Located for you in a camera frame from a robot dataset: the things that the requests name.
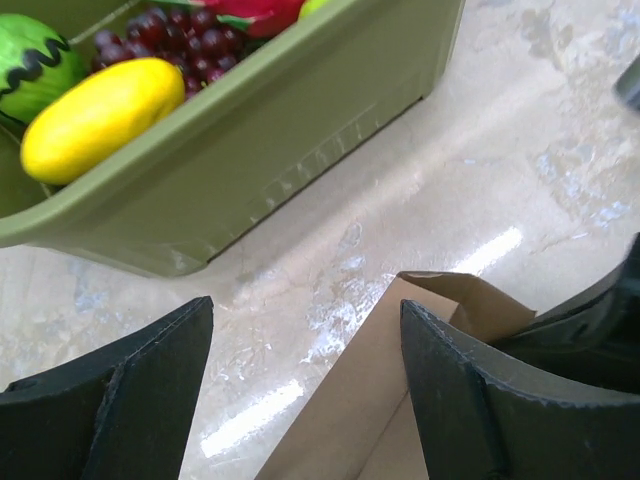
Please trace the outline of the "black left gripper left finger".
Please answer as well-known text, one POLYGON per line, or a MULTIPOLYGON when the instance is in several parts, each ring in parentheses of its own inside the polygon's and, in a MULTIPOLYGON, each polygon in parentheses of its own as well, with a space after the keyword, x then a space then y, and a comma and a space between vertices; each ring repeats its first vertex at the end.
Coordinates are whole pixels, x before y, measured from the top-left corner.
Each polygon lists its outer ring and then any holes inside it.
POLYGON ((176 479, 212 333, 210 297, 1 393, 4 479, 176 479))

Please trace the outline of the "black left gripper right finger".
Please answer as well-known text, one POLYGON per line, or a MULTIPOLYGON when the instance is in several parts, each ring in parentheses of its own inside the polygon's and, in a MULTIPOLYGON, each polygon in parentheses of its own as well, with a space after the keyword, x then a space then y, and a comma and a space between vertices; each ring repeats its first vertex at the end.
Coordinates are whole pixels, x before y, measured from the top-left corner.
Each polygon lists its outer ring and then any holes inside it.
POLYGON ((400 331, 429 478, 638 478, 638 396, 538 369, 415 301, 400 331))

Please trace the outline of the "brown cardboard box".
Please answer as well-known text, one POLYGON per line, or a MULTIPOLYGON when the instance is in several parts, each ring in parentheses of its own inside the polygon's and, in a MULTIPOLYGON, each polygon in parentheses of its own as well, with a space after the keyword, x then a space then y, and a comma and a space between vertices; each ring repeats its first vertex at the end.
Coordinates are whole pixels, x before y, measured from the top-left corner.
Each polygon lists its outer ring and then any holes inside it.
POLYGON ((513 335, 536 315, 472 274, 398 273, 258 479, 427 478, 401 352, 404 299, 482 341, 513 335))

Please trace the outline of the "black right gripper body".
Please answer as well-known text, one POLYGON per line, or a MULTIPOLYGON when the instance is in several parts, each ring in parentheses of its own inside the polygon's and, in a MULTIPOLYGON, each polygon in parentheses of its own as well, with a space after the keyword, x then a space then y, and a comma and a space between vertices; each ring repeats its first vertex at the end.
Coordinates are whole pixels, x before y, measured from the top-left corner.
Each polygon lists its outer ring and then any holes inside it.
POLYGON ((601 280, 494 347, 570 380, 637 394, 639 239, 601 280))

